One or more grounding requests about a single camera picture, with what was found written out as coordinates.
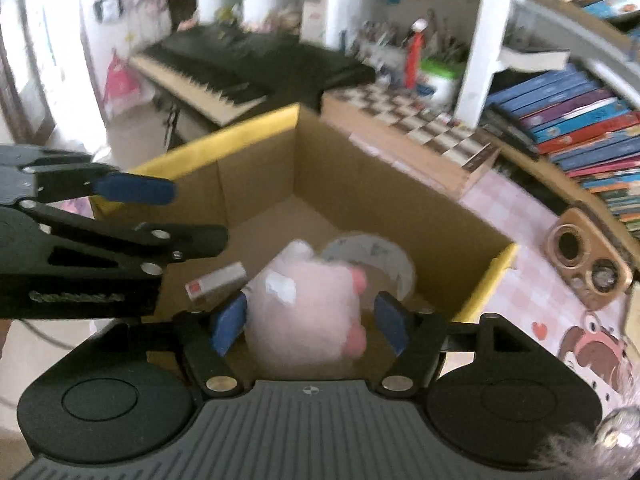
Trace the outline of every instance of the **pink book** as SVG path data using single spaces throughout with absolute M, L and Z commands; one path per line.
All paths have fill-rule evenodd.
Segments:
M 580 168 L 580 170 L 569 171 L 566 176 L 573 178 L 575 176 L 587 176 L 595 173 L 604 173 L 605 171 L 628 170 L 629 168 L 637 168 L 639 166 L 640 155 L 635 155 L 627 158 L 621 158 L 620 160 L 609 161 L 605 164 L 591 166 L 590 168 Z

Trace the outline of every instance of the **crosshair logo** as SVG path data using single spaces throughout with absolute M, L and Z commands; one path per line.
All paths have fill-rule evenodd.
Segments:
M 320 392 L 320 388 L 317 386 L 305 386 L 302 388 L 302 392 L 305 395 L 317 395 Z

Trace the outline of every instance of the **chessboard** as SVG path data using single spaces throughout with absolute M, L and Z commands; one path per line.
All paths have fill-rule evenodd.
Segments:
M 373 119 L 438 155 L 473 173 L 494 152 L 480 134 L 462 126 L 447 124 L 447 114 L 433 110 L 418 98 L 375 84 L 338 89 L 331 96 L 350 104 Z

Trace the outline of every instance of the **pink plush toy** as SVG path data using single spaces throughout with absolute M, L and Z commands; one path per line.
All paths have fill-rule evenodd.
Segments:
M 292 242 L 250 283 L 244 335 L 265 378 L 348 377 L 366 349 L 365 273 L 312 255 L 304 242 Z

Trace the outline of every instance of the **purple book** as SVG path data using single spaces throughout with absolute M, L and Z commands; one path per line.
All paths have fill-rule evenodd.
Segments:
M 523 119 L 522 124 L 526 128 L 535 128 L 537 126 L 540 126 L 540 124 L 545 124 L 551 121 L 555 121 L 556 119 L 560 119 L 563 116 L 577 110 L 578 108 L 592 105 L 594 103 L 597 103 L 598 101 L 602 101 L 603 99 L 607 99 L 613 96 L 613 92 L 608 88 L 599 88 L 598 90 L 594 90 L 593 92 L 578 95 L 578 97 L 569 99 L 564 103 L 560 103 L 550 108 L 541 110 L 539 113 Z

